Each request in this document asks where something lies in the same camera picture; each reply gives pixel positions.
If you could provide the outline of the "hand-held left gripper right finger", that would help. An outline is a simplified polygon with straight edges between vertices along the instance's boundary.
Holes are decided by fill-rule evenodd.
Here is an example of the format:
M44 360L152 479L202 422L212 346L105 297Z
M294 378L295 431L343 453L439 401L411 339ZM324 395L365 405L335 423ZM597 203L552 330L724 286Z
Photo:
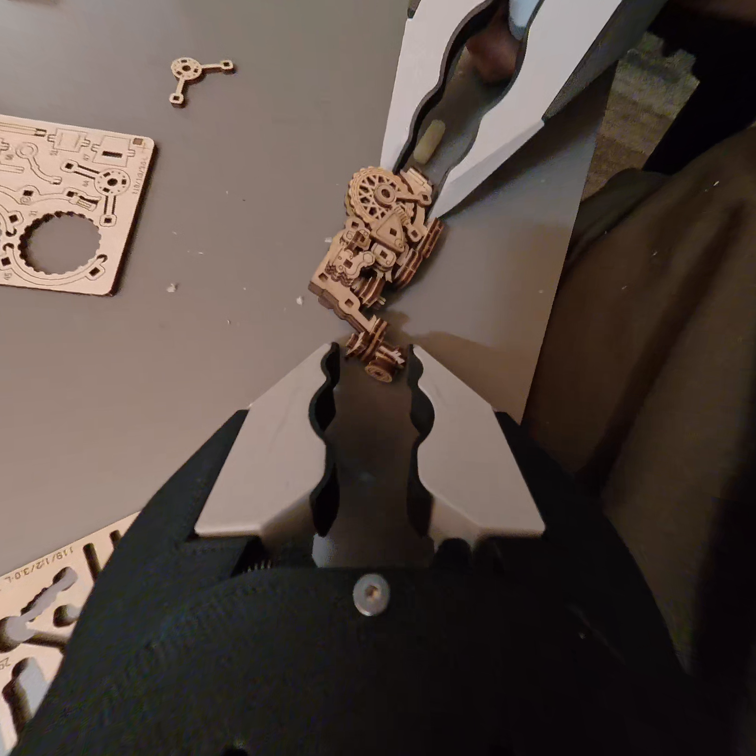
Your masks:
M545 524L493 407L424 348L408 353L417 438L408 518L433 541L537 538Z

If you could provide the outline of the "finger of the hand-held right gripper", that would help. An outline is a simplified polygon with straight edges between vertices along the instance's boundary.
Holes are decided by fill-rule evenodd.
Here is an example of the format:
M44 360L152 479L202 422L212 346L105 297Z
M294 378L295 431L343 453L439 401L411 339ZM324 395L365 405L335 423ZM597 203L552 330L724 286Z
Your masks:
M411 4L383 137L382 168L397 172L408 161L422 122L443 95L451 64L493 14L493 1Z
M461 203L542 127L547 108L619 6L612 1L542 2L528 27L519 69L481 118L464 157L446 176L431 216Z

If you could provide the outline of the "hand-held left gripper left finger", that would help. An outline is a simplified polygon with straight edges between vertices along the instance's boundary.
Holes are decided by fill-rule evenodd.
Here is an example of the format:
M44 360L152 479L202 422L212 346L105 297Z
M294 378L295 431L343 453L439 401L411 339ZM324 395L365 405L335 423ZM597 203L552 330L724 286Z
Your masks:
M196 521L201 537L324 536L339 508L334 450L339 346L327 343L249 406Z

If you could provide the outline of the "wooden model vehicle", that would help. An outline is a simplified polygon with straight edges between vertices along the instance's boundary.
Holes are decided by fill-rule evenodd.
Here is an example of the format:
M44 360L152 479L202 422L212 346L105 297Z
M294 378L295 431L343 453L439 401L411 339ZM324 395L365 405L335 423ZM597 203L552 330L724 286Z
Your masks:
M381 383L392 383L407 358L388 341L389 325L377 311L385 290L406 288L442 238L444 223L430 218L432 195L415 167L357 171L345 192L345 223L308 284L323 307L351 326L346 357Z

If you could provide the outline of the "grey desk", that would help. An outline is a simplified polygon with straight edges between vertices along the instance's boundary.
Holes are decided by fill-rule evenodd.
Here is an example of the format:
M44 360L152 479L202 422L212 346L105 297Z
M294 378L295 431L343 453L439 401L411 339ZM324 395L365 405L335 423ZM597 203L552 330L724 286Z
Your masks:
M234 411L348 327L308 291L344 184L380 160L408 2L2 2L2 115L151 137L119 291L2 287L2 575L138 511ZM168 102L169 64L233 75ZM519 420L611 73L449 220L391 322ZM418 552L402 483L350 428L411 441L405 380L345 364L357 481L337 525L368 562Z

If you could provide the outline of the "person's right hand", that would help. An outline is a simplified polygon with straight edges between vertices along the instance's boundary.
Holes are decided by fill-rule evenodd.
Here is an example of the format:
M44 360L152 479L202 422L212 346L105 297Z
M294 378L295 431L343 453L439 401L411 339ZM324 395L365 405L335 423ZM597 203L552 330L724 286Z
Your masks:
M467 42L467 51L486 84L510 81L523 46L524 31L538 1L501 1L485 28Z

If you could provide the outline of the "small pale wax piece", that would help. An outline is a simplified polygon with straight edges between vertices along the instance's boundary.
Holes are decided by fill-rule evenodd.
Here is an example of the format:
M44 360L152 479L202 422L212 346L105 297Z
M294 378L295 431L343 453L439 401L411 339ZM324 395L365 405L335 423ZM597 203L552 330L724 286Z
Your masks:
M446 124L441 119L430 122L413 150L413 160L419 165L426 165L437 151L446 132Z

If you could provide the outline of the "emptied wooden puzzle sheet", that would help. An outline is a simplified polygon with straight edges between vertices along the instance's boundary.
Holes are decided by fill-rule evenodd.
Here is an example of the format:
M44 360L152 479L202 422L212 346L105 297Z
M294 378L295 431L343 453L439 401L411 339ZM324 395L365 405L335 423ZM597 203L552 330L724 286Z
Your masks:
M97 577L136 519L128 515L2 576L2 754L38 710Z

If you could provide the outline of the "small three-armed wooden part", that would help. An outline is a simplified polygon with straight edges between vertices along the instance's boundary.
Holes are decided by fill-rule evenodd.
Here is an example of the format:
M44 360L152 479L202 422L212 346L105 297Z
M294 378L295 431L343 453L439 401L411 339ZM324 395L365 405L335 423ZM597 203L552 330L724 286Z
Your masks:
M175 108L183 108L185 105L184 91L188 85L202 80L211 72L235 73L236 67L231 60L202 64L194 58L180 57L171 62L171 71L176 80L176 86L174 92L169 96L169 102Z

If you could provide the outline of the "wooden puzzle sheet gear holes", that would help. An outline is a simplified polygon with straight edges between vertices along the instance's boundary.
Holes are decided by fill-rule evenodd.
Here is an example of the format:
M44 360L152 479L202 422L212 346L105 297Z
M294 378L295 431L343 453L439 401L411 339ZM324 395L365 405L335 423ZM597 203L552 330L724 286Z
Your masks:
M112 296L141 213L155 142L146 136L1 116L1 285ZM64 272L33 266L33 232L88 221L98 247Z

